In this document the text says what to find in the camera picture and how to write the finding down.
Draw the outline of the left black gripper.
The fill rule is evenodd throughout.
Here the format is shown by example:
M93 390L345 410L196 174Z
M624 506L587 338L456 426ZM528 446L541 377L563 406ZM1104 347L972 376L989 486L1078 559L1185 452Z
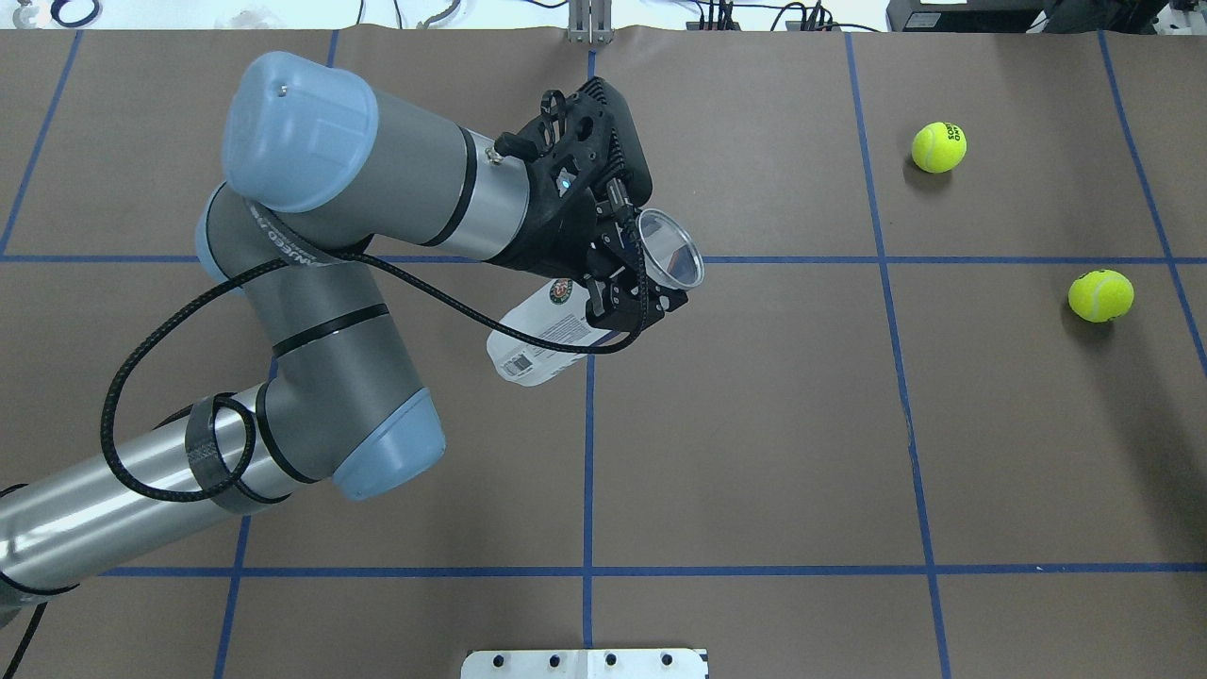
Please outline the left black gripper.
M496 267L552 279L578 279L587 271L587 248L597 226L597 205L608 181L622 177L620 92L582 87L573 94L546 90L535 119L495 139L501 158L521 160L527 178L524 219ZM630 334L645 330L646 314L664 315L686 305L688 292L651 283L639 295L639 276L585 279L587 324Z

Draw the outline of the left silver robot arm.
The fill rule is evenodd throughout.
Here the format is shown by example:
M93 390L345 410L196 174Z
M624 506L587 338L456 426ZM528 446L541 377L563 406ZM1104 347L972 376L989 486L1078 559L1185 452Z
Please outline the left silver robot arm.
M648 207L651 168L620 90L546 90L517 133L486 137L299 55L260 55L225 121L223 183L196 248L216 279L151 332L109 384L98 458L2 493L2 624L103 570L296 488L363 501L441 460L445 438L373 273L387 273L520 345L611 355L686 304L702 254ZM492 321L371 257L373 238L585 289L583 345ZM126 381L189 315L240 291L276 376L206 396L126 444Z

